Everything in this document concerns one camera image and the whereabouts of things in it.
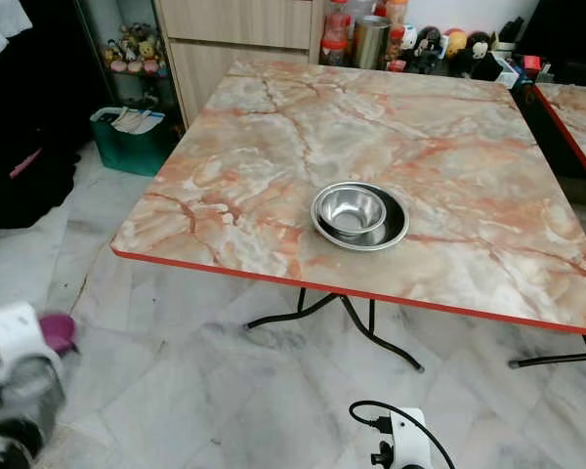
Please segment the small steel bowl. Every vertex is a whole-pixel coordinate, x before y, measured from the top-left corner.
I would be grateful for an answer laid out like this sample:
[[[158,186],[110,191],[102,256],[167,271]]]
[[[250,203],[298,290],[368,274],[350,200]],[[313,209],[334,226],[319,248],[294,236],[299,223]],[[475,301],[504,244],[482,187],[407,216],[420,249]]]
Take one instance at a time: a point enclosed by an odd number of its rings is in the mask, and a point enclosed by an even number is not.
[[[381,228],[388,210],[381,195],[368,185],[342,183],[316,196],[313,213],[331,233],[350,238]]]

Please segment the purple plastic cup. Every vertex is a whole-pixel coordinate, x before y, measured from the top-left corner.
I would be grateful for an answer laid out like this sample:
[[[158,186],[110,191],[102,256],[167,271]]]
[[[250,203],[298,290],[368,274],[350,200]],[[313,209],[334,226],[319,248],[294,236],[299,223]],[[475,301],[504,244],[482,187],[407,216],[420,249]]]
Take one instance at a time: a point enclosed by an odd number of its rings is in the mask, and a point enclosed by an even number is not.
[[[65,356],[70,350],[77,349],[77,322],[71,316],[55,313],[38,319],[40,332],[47,347],[51,348],[58,356]]]

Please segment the red label plastic bottle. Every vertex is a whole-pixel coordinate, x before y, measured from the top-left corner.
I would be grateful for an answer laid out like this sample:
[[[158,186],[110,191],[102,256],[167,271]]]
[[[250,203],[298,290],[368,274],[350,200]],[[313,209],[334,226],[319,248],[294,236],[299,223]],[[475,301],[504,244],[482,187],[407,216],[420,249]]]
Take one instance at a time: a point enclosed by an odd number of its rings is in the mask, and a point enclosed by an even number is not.
[[[347,66],[350,61],[350,27],[353,18],[346,12],[350,0],[328,0],[320,41],[320,65]]]

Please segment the yellow head figurine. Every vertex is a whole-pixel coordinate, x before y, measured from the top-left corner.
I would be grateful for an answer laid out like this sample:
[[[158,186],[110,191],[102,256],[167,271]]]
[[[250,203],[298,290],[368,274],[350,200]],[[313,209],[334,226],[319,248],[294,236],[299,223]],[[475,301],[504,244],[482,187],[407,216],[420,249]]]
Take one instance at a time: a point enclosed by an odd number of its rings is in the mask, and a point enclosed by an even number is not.
[[[444,33],[444,50],[447,59],[457,57],[462,50],[466,49],[468,34],[462,28],[449,28]]]

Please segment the steel canister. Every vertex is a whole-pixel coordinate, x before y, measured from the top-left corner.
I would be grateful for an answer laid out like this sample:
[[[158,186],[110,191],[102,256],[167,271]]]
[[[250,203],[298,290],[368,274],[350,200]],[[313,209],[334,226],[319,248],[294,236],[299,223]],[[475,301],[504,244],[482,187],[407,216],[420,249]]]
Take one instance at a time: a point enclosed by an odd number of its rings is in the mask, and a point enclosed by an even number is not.
[[[364,15],[353,26],[353,63],[358,68],[381,68],[384,51],[390,44],[391,19]]]

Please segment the marble pattern folding table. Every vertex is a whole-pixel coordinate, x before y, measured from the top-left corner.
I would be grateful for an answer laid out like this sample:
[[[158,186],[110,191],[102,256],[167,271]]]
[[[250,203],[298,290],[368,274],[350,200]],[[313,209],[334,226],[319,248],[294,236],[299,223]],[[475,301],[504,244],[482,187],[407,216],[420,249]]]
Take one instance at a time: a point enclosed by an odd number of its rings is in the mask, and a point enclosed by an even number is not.
[[[586,169],[586,86],[538,82],[535,94]]]
[[[339,182],[395,196],[404,238],[356,253],[320,235],[312,201]],[[352,319],[367,299],[586,343],[586,233],[497,82],[239,60],[110,247],[318,290]]]

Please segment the white cloth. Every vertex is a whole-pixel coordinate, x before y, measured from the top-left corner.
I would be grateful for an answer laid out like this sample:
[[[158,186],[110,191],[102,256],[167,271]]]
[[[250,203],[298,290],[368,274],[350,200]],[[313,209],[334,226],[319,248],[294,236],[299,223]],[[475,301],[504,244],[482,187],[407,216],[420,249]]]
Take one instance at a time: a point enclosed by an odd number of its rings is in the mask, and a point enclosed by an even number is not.
[[[0,54],[7,48],[9,39],[33,27],[20,0],[0,0]]]

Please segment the light wooden cabinet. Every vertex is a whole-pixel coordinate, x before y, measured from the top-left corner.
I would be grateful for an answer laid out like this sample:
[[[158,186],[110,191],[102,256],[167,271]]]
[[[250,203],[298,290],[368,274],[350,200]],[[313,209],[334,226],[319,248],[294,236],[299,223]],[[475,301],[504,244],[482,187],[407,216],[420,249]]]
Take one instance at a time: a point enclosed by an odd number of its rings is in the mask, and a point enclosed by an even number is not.
[[[327,0],[153,0],[185,125],[235,60],[312,64]]]

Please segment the green storage bin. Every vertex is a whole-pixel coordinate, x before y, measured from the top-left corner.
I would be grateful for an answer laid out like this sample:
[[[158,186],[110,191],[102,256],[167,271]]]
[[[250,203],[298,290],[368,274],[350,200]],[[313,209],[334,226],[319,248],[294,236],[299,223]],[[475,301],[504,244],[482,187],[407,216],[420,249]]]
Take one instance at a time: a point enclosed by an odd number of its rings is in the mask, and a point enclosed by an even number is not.
[[[155,176],[176,144],[163,112],[150,108],[102,107],[89,117],[106,168]]]

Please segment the large steel bowl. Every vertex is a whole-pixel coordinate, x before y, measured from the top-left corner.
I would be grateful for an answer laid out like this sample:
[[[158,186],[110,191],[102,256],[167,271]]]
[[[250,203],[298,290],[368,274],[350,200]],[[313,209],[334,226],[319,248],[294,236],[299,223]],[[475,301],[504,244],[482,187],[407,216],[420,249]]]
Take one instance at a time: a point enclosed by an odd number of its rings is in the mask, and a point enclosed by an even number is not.
[[[313,203],[311,204],[311,216],[313,227],[315,230],[327,238],[332,244],[342,247],[342,249],[356,251],[356,253],[373,253],[373,251],[379,251],[392,247],[400,242],[404,238],[406,231],[408,231],[409,222],[406,219],[406,211],[404,205],[400,204],[400,201],[392,196],[390,192],[384,191],[379,188],[378,185],[368,184],[364,182],[339,182],[332,185],[342,183],[356,183],[362,185],[368,185],[381,195],[384,200],[384,205],[387,206],[388,215],[386,222],[381,228],[375,229],[372,233],[363,234],[357,237],[345,238],[341,235],[331,233],[327,228],[324,227],[313,213]]]

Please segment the black fabric pile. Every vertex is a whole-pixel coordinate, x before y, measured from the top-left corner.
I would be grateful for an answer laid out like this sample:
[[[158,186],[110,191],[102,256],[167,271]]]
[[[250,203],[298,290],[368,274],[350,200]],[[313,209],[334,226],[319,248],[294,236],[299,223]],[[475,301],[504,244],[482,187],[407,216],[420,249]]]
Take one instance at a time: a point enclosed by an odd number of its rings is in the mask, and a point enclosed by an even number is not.
[[[0,229],[28,228],[74,187],[105,85],[73,34],[30,28],[0,54]]]

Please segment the glass shelf with figurines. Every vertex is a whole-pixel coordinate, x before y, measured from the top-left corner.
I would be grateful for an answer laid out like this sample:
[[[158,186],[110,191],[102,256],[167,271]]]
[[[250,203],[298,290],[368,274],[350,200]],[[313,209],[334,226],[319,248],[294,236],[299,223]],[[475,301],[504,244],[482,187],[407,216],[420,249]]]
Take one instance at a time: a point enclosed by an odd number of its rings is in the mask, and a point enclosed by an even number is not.
[[[154,0],[77,0],[111,106],[176,110]]]

